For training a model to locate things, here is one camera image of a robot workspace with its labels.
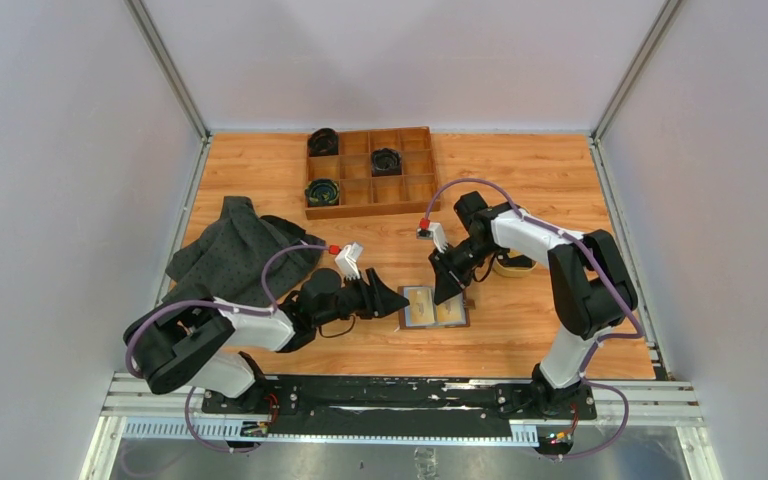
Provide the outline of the brown leather card holder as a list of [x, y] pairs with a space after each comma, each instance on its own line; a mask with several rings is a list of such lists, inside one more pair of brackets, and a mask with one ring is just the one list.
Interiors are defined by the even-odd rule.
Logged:
[[432, 286], [402, 286], [398, 292], [409, 301], [399, 312], [401, 329], [465, 328], [470, 325], [470, 313], [476, 308], [464, 292], [440, 305], [433, 301]]

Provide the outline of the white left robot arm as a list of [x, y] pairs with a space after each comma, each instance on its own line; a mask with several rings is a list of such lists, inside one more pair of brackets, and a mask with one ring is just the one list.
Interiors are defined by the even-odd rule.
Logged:
[[[184, 386], [203, 388], [228, 397], [243, 413], [258, 411], [267, 390], [259, 380], [261, 370], [244, 348], [291, 353], [311, 343], [325, 324], [384, 318], [409, 305], [372, 268], [356, 279], [317, 269], [277, 308], [210, 297], [203, 287], [191, 294], [155, 308], [125, 330], [129, 371], [156, 395]], [[240, 351], [232, 354], [232, 347]]]

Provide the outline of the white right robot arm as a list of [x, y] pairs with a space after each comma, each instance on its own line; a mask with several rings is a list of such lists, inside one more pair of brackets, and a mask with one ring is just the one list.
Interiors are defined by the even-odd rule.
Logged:
[[638, 305], [626, 265], [613, 236], [605, 230], [582, 233], [529, 214], [511, 202], [488, 205], [477, 192], [460, 197], [456, 214], [467, 232], [453, 245], [438, 222], [423, 217], [417, 235], [429, 238], [435, 275], [435, 304], [460, 295], [475, 282], [475, 270], [506, 250], [549, 271], [553, 305], [560, 327], [549, 352], [532, 372], [526, 408], [556, 417], [583, 387], [582, 378], [600, 341], [631, 319]]

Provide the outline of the yellow oval card tray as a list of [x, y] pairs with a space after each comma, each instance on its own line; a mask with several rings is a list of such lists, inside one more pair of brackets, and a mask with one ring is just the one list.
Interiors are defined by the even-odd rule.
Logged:
[[494, 258], [492, 272], [504, 278], [522, 278], [536, 267], [536, 262], [515, 250], [505, 249]]

